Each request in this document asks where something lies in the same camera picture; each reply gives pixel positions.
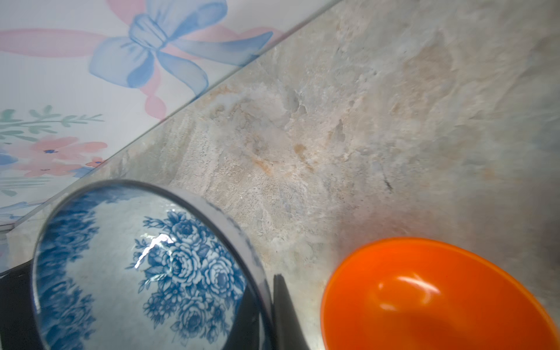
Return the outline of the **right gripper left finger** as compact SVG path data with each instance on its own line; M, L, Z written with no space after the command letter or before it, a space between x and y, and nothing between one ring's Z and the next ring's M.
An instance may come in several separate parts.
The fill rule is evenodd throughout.
M1 349L41 350L32 303L31 261L1 273Z

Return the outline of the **orange plastic bowl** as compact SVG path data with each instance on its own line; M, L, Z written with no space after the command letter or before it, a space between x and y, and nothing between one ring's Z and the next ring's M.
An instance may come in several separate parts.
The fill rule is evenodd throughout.
M351 253L325 287L320 318L327 349L559 348L559 329L519 281L429 239Z

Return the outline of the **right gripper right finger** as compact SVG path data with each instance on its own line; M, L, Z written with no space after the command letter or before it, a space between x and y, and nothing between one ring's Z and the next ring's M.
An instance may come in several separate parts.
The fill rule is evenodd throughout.
M281 274L274 276L273 318L278 350L310 350L303 335L292 299Z

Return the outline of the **blue floral bowl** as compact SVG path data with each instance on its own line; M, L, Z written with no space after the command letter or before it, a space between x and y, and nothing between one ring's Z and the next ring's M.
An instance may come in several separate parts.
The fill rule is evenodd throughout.
M34 252L46 349L273 349L273 301L248 235L205 198L96 182L48 217Z

